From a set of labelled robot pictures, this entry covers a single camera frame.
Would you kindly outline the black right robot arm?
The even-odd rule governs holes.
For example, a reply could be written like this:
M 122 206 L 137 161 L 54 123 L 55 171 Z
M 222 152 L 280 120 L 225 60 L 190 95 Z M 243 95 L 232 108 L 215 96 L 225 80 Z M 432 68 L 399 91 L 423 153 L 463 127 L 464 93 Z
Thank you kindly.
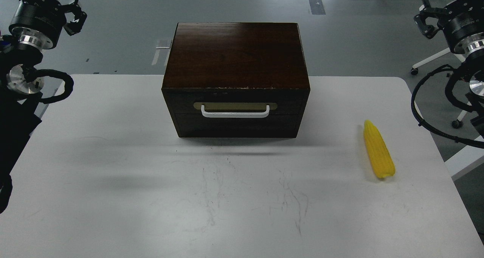
M 442 31 L 450 51 L 463 55 L 464 61 L 453 70 L 444 94 L 456 108 L 477 113 L 471 124 L 483 135 L 483 0 L 454 0 L 444 8 L 432 7 L 429 0 L 422 0 L 422 8 L 414 21 L 428 39 Z M 470 92 L 465 95 L 468 103 L 461 102 L 453 94 L 459 80 L 470 84 Z

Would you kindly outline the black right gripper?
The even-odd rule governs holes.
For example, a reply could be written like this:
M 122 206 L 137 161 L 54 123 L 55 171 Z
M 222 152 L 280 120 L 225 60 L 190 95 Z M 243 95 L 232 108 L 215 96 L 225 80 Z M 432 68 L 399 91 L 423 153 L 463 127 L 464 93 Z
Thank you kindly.
M 424 37 L 432 39 L 441 30 L 427 24 L 428 18 L 448 16 L 442 31 L 452 53 L 469 56 L 483 49 L 483 0 L 454 0 L 446 9 L 432 7 L 429 0 L 422 0 L 422 5 L 413 20 Z

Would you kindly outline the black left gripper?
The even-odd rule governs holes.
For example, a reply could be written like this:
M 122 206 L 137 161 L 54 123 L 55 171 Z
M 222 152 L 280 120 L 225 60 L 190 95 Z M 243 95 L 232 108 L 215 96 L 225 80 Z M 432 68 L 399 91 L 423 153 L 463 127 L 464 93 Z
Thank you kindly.
M 81 32 L 87 19 L 79 0 L 70 0 L 70 3 L 62 5 L 62 12 L 60 6 L 58 0 L 19 0 L 9 26 L 10 33 L 19 37 L 23 31 L 36 31 L 43 35 L 44 49 L 55 48 L 63 27 L 68 35 L 73 36 Z M 67 13 L 74 15 L 68 23 L 64 15 Z

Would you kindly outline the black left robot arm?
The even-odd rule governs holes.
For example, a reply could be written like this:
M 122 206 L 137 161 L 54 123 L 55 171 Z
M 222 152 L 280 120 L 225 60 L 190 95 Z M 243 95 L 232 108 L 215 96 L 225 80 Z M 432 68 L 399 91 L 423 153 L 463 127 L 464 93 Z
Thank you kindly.
M 79 0 L 19 0 L 1 35 L 0 55 L 0 210 L 7 208 L 13 185 L 11 172 L 31 133 L 41 123 L 37 106 L 62 101 L 73 92 L 74 80 L 62 71 L 38 70 L 43 50 L 57 46 L 62 30 L 78 34 L 87 19 Z

